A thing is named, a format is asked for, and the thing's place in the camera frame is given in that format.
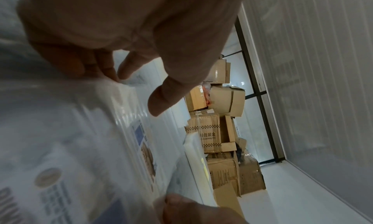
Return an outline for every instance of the plastic wrap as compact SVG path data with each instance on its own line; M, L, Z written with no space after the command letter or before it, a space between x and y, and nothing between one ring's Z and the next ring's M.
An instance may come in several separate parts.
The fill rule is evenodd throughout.
M108 80L0 83L0 206L14 207L0 216L157 223L153 202L171 176L138 90Z

